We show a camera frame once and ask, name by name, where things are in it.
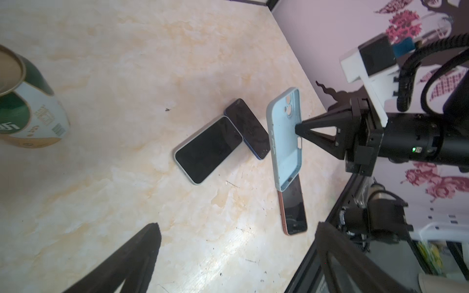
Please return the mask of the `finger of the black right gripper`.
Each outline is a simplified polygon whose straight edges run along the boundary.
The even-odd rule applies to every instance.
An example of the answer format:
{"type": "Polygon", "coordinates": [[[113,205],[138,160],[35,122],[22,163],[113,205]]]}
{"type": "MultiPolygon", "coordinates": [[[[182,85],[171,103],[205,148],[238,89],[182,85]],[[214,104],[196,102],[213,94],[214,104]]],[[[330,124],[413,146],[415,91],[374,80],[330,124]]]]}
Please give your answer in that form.
{"type": "Polygon", "coordinates": [[[354,116],[351,109],[336,109],[305,120],[295,126],[295,133],[322,148],[339,160],[344,160],[346,151],[354,139],[354,116]],[[335,128],[335,135],[316,131],[320,128],[335,128]]]}

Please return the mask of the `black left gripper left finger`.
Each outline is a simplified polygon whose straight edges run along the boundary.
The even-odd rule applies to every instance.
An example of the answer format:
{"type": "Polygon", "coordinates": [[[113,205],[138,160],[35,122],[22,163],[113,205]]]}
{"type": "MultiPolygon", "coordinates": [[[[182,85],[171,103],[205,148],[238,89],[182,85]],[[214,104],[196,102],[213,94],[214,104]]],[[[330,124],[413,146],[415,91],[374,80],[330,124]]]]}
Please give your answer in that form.
{"type": "Polygon", "coordinates": [[[160,227],[149,223],[67,293],[145,293],[162,241],[160,227]]]}

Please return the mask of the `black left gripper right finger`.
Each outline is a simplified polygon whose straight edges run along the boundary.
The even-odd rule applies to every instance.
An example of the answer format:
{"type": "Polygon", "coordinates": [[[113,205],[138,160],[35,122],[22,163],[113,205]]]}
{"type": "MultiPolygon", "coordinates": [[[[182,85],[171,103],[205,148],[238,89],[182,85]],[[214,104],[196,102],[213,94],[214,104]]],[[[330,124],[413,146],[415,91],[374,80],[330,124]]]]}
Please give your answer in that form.
{"type": "Polygon", "coordinates": [[[412,293],[369,259],[327,222],[318,223],[315,241],[330,293],[412,293]]]}

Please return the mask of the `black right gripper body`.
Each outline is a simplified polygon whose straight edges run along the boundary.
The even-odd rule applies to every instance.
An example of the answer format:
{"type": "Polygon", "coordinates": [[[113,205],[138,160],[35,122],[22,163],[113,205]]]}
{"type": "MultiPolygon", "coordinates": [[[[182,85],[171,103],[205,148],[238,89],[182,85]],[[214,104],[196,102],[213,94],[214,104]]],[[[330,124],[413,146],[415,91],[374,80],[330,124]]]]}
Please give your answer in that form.
{"type": "Polygon", "coordinates": [[[364,177],[373,175],[384,136],[384,127],[368,98],[351,100],[351,144],[346,150],[346,171],[364,177]]]}

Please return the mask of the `light blue case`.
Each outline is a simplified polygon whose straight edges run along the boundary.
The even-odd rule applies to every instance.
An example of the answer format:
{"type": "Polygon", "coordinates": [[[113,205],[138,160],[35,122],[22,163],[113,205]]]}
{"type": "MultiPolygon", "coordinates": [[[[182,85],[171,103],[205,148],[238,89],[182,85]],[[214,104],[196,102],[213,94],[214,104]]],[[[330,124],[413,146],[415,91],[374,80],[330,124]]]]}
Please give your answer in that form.
{"type": "Polygon", "coordinates": [[[302,139],[295,127],[302,122],[300,92],[291,87],[273,99],[266,110],[276,189],[284,192],[302,167],[302,139]]]}

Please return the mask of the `black phone pink case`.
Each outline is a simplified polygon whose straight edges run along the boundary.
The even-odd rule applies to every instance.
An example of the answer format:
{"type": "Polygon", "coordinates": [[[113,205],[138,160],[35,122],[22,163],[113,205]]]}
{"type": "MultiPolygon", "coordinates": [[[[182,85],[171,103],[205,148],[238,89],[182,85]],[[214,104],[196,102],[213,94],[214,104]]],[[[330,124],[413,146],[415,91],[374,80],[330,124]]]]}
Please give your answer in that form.
{"type": "Polygon", "coordinates": [[[200,185],[242,143],[240,132],[222,116],[178,147],[173,157],[190,182],[200,185]]]}

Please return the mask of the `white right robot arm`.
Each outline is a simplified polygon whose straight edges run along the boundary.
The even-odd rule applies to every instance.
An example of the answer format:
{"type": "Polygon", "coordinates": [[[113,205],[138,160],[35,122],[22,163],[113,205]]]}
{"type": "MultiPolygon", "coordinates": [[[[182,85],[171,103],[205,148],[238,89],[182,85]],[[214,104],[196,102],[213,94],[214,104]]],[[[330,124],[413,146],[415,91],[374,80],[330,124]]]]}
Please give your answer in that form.
{"type": "MultiPolygon", "coordinates": [[[[306,139],[337,159],[346,161],[350,173],[371,176],[376,160],[456,166],[469,168],[469,82],[463,79],[442,115],[386,113],[384,102],[397,96],[398,74],[365,78],[366,98],[353,98],[344,106],[294,127],[306,139]]],[[[382,241],[445,240],[467,242],[468,218],[436,216],[410,208],[392,195],[369,196],[362,208],[341,213],[340,227],[382,241]]]]}

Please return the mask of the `black phone on table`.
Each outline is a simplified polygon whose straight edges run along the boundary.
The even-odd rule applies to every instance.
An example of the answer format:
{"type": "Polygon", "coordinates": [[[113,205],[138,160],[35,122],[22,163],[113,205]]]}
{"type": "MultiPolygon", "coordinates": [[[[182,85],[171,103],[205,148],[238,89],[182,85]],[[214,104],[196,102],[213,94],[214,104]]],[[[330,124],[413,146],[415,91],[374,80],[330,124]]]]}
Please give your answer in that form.
{"type": "Polygon", "coordinates": [[[299,175],[283,191],[278,191],[283,232],[292,236],[308,229],[299,175]]]}

